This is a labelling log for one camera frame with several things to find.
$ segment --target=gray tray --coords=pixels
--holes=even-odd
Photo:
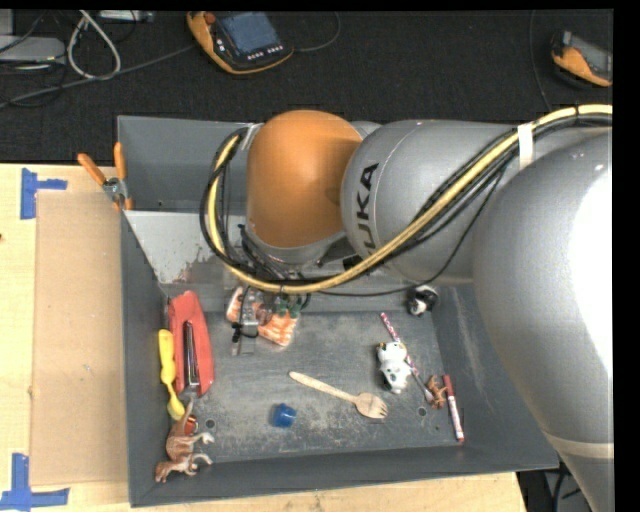
[[[470,285],[438,289],[438,304],[419,318],[406,313],[401,294],[357,300],[314,294],[289,347],[278,350],[258,339],[253,354],[230,355],[232,330],[224,311],[235,283],[200,250],[196,221],[214,152],[239,126],[118,119],[136,201],[136,211],[123,214],[121,223],[132,506],[557,467],[555,451],[487,338]],[[241,152],[235,165],[243,158]],[[239,212],[241,180],[236,185],[232,199]],[[187,274],[181,272],[185,265]],[[397,282],[372,275],[349,286],[390,284]],[[214,463],[194,477],[172,473],[162,484],[155,482],[154,468],[166,459],[171,420],[159,379],[157,331],[166,327],[167,300],[185,289],[201,298],[215,358],[215,381],[195,403],[199,428],[215,437],[198,450]],[[375,347],[390,338],[381,311],[425,377],[451,375],[464,444],[455,440],[448,410],[425,408],[415,382],[400,395],[382,387]],[[354,394],[373,392],[389,404],[389,416],[364,418],[351,404],[294,382],[289,370]],[[270,422],[279,403],[297,411],[289,428]]]

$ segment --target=orange device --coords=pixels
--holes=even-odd
[[[554,33],[551,57],[560,69],[586,82],[601,87],[613,85],[613,54],[568,30]]]
[[[229,73],[264,71],[293,55],[261,11],[189,11],[187,25],[205,53]]]

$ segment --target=yellow cable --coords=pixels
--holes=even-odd
[[[577,115],[589,115],[589,114],[606,114],[612,115],[613,109],[611,105],[582,105],[578,107],[568,107],[565,109],[557,110],[555,112],[551,112],[538,120],[534,121],[532,128],[536,129],[541,126],[547,125],[554,121],[558,121],[560,119],[577,116]],[[226,159],[226,155],[231,151],[231,148],[237,142],[238,137],[232,138],[224,150],[221,152],[218,161],[216,162],[216,170],[222,165],[222,163]],[[485,168],[487,168],[493,161],[495,161],[503,152],[505,152],[512,144],[518,142],[518,133],[514,133],[513,135],[507,137],[506,139],[499,142],[491,151],[489,151],[484,157],[478,160],[467,172],[465,172],[457,182],[455,182],[449,189],[442,194],[438,200],[431,205],[431,207],[425,211],[420,217],[418,217],[415,221],[413,221],[409,226],[407,226],[404,231],[396,235],[395,238],[391,239],[385,245],[380,247],[376,252],[368,256],[366,259],[362,260],[357,265],[351,267],[344,272],[324,279],[323,281],[318,281],[316,283],[311,284],[303,284],[303,285],[279,285],[276,283],[270,283],[268,281],[262,281],[260,279],[256,279],[255,277],[238,270],[237,268],[232,267],[225,263],[225,267],[229,272],[235,275],[241,281],[245,283],[261,289],[266,292],[272,293],[285,293],[285,294],[306,294],[306,293],[314,293],[321,290],[326,290],[328,288],[333,288],[335,286],[339,286],[341,284],[358,277],[360,274],[373,267],[376,263],[379,263],[381,260],[389,256],[394,250],[400,247],[404,242],[413,237],[416,233],[418,233],[424,226],[426,226],[431,220],[433,220],[447,205],[455,199],[455,197],[463,191]],[[212,183],[211,190],[209,192],[208,198],[208,215],[209,215],[209,229],[211,232],[211,238],[216,246],[216,248],[223,254],[224,248],[222,247],[222,243],[220,240],[220,236],[216,229],[214,229],[215,223],[213,219],[215,219],[215,197],[217,190],[217,182],[218,179],[215,179]]]

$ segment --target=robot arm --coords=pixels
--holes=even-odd
[[[433,304],[419,295],[429,285],[473,283],[516,388],[592,509],[605,510],[613,482],[611,107],[562,109],[522,127],[408,120],[365,134],[332,115],[290,116],[267,122],[249,150],[246,229],[259,254],[248,260],[260,269],[229,257],[215,222],[222,155],[238,140],[220,152],[203,203],[214,219],[207,238],[228,270],[291,295],[380,272],[414,289],[417,314]],[[339,241],[353,264],[329,273],[318,262]],[[271,264],[278,272],[264,271]]]

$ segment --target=pen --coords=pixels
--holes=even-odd
[[[456,431],[456,439],[462,443],[464,441],[464,432],[462,431],[462,423],[460,422],[460,415],[458,414],[458,405],[456,404],[456,395],[453,392],[451,377],[445,374],[442,376],[442,381],[447,388],[447,401],[449,402],[449,410],[451,411],[453,428]]]

